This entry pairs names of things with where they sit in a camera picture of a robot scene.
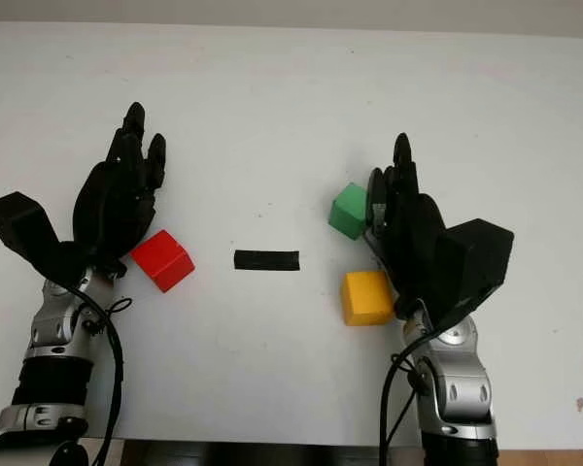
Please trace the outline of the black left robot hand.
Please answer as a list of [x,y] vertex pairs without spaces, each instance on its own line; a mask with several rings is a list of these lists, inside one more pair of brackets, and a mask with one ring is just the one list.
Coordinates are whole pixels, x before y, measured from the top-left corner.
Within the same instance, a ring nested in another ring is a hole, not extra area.
[[154,193],[165,176],[166,141],[157,133],[148,153],[142,142],[145,109],[128,108],[108,154],[89,173],[74,207],[73,233],[95,268],[121,278],[120,261],[144,238],[155,214]]

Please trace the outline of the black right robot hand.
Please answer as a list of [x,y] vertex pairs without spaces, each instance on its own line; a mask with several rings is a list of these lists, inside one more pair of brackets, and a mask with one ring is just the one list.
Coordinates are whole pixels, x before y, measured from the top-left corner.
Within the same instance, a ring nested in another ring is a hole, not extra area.
[[370,174],[365,201],[365,239],[383,263],[397,299],[395,315],[408,319],[433,276],[437,237],[445,230],[434,200],[420,191],[407,135],[394,142],[393,163]]

